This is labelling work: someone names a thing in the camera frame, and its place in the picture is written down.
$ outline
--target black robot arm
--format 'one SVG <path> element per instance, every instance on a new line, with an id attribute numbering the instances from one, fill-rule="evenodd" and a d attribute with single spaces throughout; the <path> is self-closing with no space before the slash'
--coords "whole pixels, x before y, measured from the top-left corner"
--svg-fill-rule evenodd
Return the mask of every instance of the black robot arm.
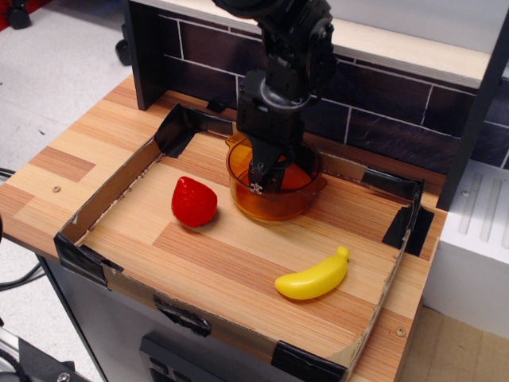
<path id="1" fill-rule="evenodd" d="M 332 79 L 332 16 L 325 0 L 214 0 L 262 29 L 267 70 L 240 85 L 237 127 L 253 146 L 251 188 L 278 191 L 301 145 L 301 110 Z"/>

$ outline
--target cardboard tray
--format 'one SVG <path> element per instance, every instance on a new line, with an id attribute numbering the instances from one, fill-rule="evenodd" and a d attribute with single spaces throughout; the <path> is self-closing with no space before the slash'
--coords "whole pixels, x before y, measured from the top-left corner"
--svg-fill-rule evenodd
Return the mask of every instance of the cardboard tray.
<path id="1" fill-rule="evenodd" d="M 176 105 L 160 129 L 55 237 L 64 267 L 301 379 L 352 374 L 406 250 L 418 255 L 433 214 L 423 184 L 321 153 L 328 185 L 280 223 L 243 215 L 228 187 L 230 121 Z M 186 228 L 171 213 L 177 179 L 211 187 L 218 213 Z M 412 234 L 418 226 L 418 234 Z M 306 302 L 279 275 L 351 252 L 345 280 Z"/>

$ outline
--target toy strawberry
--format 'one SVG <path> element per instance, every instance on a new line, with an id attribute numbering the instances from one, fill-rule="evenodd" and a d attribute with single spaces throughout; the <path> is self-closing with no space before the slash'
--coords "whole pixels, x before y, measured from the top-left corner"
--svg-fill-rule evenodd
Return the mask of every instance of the toy strawberry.
<path id="1" fill-rule="evenodd" d="M 216 214 L 217 196 L 203 183 L 181 177 L 173 193 L 172 210 L 182 224 L 200 227 Z"/>

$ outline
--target black cable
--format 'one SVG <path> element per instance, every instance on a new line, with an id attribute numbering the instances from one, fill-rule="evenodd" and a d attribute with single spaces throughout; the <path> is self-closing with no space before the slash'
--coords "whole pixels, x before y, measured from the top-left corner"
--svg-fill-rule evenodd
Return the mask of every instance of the black cable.
<path id="1" fill-rule="evenodd" d="M 15 370 L 15 374 L 19 377 L 20 382 L 29 382 L 29 378 L 26 376 L 25 370 L 23 370 L 21 364 L 16 361 L 16 358 L 11 356 L 3 349 L 0 349 L 0 357 L 12 365 Z"/>
<path id="2" fill-rule="evenodd" d="M 14 281 L 9 281 L 7 283 L 0 283 L 0 292 L 20 287 L 22 285 L 31 283 L 32 281 L 40 279 L 41 277 L 45 276 L 44 273 L 34 276 L 35 272 L 37 272 L 40 268 L 41 268 L 41 265 L 38 264 L 34 268 L 32 268 L 32 270 L 30 272 L 28 272 L 26 275 L 24 275 L 23 277 L 21 277 L 17 280 L 14 280 Z"/>
<path id="3" fill-rule="evenodd" d="M 4 169 L 0 167 L 0 177 L 11 177 L 16 173 L 16 171 Z"/>

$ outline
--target yellow banana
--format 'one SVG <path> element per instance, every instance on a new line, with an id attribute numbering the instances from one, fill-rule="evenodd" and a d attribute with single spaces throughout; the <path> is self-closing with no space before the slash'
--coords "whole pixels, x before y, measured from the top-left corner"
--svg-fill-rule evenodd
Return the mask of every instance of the yellow banana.
<path id="1" fill-rule="evenodd" d="M 307 300 L 321 296 L 341 283 L 348 271 L 350 252 L 345 247 L 337 248 L 335 255 L 328 257 L 305 271 L 284 275 L 275 282 L 282 295 L 295 300 Z"/>

